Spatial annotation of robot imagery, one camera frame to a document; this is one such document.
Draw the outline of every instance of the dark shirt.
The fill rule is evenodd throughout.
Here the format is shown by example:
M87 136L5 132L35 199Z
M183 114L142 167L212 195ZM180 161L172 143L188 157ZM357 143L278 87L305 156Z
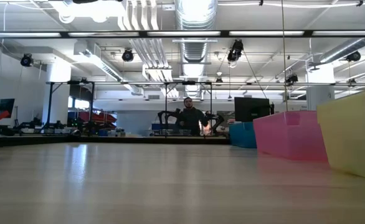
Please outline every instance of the dark shirt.
M181 129L191 130L192 135L199 135L199 122L202 125L207 126L208 119L202 113L202 111L197 110L196 108L187 109L185 108L179 115L177 120L177 124L180 126Z

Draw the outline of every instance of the wooden floor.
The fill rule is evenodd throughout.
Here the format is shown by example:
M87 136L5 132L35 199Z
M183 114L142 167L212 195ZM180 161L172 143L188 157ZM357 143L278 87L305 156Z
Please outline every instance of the wooden floor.
M0 148L0 223L365 223L365 178L229 146Z

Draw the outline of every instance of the yellow bin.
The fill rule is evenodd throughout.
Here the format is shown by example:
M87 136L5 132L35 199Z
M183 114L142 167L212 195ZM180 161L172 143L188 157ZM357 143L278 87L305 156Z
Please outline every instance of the yellow bin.
M365 177L365 91L317 107L332 168Z

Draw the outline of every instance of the computer monitor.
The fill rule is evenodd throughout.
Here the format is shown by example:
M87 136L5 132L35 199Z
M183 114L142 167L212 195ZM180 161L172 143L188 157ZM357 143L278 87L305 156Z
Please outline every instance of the computer monitor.
M235 120L252 122L256 118L270 115L270 100L249 97L235 97Z
M5 118L11 118L14 102L15 99L0 99L0 114L4 111L8 111L9 115Z

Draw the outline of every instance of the man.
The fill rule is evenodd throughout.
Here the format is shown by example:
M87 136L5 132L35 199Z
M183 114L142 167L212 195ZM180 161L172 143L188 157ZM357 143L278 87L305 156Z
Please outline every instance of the man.
M201 129L199 128L199 122L203 126L207 126L208 119L202 113L194 107L194 103L190 97L184 99L185 109L180 113L177 120L177 124L181 129L191 130L192 135L200 135Z

